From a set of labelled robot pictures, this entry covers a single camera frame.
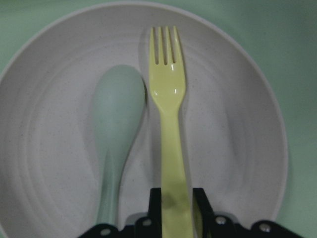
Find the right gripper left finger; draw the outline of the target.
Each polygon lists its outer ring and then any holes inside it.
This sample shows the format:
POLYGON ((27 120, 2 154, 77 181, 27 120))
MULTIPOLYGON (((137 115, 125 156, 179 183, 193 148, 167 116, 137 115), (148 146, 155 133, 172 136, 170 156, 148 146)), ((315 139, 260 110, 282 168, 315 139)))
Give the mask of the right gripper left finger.
POLYGON ((110 224, 98 224, 86 232, 85 238, 160 238, 161 235, 161 189, 152 188, 146 216, 122 230, 110 224))

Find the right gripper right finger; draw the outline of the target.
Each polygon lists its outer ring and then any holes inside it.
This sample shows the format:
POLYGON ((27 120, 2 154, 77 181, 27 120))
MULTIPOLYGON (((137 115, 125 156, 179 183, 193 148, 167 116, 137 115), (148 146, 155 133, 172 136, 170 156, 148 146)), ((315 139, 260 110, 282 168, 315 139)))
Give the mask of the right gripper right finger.
POLYGON ((229 216, 215 213, 203 188, 193 189, 194 223, 199 238, 299 238, 300 235, 270 220, 249 229, 229 216))

